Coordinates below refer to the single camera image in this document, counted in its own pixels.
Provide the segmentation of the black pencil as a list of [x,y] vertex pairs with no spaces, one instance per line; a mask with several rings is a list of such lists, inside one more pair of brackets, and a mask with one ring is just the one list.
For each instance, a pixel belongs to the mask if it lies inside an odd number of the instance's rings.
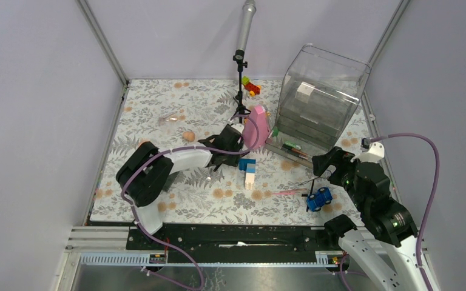
[[314,188],[314,180],[312,180],[310,191],[306,196],[306,212],[308,212],[310,210],[310,203],[314,199],[313,188]]

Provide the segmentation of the pink eyebrow razor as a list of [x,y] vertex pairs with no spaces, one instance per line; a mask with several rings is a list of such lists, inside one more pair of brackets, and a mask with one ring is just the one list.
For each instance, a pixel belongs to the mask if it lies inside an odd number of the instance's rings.
[[307,194],[302,193],[302,192],[272,192],[271,195],[272,196],[294,196],[294,195],[307,196]]

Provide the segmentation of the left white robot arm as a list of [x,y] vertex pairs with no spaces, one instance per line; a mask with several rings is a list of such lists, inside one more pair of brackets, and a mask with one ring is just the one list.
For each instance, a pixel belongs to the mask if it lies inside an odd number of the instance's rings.
[[219,134],[201,139],[196,145],[172,150],[160,150],[145,142],[119,169],[116,181],[126,201],[133,205],[134,221],[144,228],[140,240],[146,247],[157,249],[164,241],[160,230],[163,219],[157,209],[160,194],[169,189],[181,171],[236,166],[244,146],[243,130],[241,124],[228,124]]

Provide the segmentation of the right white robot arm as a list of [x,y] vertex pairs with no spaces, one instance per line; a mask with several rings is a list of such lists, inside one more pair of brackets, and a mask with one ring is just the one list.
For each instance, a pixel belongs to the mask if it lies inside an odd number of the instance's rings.
[[335,168],[329,183],[346,191],[365,228],[380,242],[392,264],[380,257],[346,215],[324,224],[323,240],[333,250],[344,250],[379,290],[439,290],[417,247],[421,239],[411,214],[391,197],[390,178],[379,164],[384,156],[383,144],[372,142],[359,155],[333,147],[326,154],[313,156],[312,164],[316,176],[328,167]]

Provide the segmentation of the white blue brick stack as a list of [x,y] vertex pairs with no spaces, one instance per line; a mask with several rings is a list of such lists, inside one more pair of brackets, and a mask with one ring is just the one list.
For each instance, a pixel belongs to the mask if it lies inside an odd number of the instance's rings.
[[255,184],[256,160],[241,158],[238,163],[238,169],[245,174],[245,189],[253,190]]

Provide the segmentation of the brown lip gloss tube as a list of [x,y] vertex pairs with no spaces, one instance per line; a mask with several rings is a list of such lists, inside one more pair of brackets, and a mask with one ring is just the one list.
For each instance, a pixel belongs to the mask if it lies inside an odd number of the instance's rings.
[[282,150],[290,155],[293,155],[293,156],[296,156],[300,159],[308,159],[308,155],[305,154],[305,153],[302,153],[300,151],[295,151],[294,148],[291,148],[291,149],[287,149],[285,147],[282,147]]

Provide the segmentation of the black wire hair loop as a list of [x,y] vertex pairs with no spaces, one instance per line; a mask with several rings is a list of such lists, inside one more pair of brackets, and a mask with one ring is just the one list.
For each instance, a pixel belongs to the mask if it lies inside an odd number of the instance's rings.
[[318,180],[318,179],[326,179],[326,180],[328,180],[328,179],[329,179],[329,177],[330,177],[330,176],[331,176],[331,174],[332,174],[332,171],[330,171],[330,170],[326,170],[326,172],[325,172],[325,173],[326,173],[326,175],[325,175],[325,176],[316,176],[316,177],[314,177],[314,178],[312,178],[312,179],[309,179],[309,180],[306,180],[306,181],[300,182],[300,183],[299,183],[299,186],[301,186],[301,185],[305,185],[305,184],[307,184],[307,183],[309,183],[309,182],[312,182],[312,181],[315,181],[315,180]]

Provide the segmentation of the clear acrylic makeup organizer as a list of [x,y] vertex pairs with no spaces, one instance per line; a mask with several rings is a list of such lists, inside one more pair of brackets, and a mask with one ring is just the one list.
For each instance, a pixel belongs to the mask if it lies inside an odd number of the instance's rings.
[[[305,44],[287,69],[281,86],[274,126],[265,149],[312,167],[312,157],[331,150],[359,108],[370,76],[371,64]],[[309,103],[295,99],[297,87],[315,87]],[[279,134],[272,137],[273,128]],[[302,147],[300,159],[282,150],[285,141]]]

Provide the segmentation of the white cardboard box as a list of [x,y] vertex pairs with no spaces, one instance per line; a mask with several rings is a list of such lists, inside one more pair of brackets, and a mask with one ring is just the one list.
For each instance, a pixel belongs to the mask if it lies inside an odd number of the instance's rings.
[[301,82],[297,87],[295,99],[307,104],[314,90],[315,87],[312,84]]

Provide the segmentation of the green lip balm tube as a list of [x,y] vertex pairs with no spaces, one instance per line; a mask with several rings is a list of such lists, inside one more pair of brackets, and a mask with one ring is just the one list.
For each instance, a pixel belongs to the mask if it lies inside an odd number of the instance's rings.
[[301,149],[302,149],[302,147],[301,147],[300,145],[295,144],[295,143],[293,143],[293,142],[291,142],[291,141],[285,141],[285,142],[284,142],[284,145],[286,145],[286,146],[288,146],[288,147],[291,147],[291,148],[293,148],[293,149],[297,149],[297,150],[301,150]]

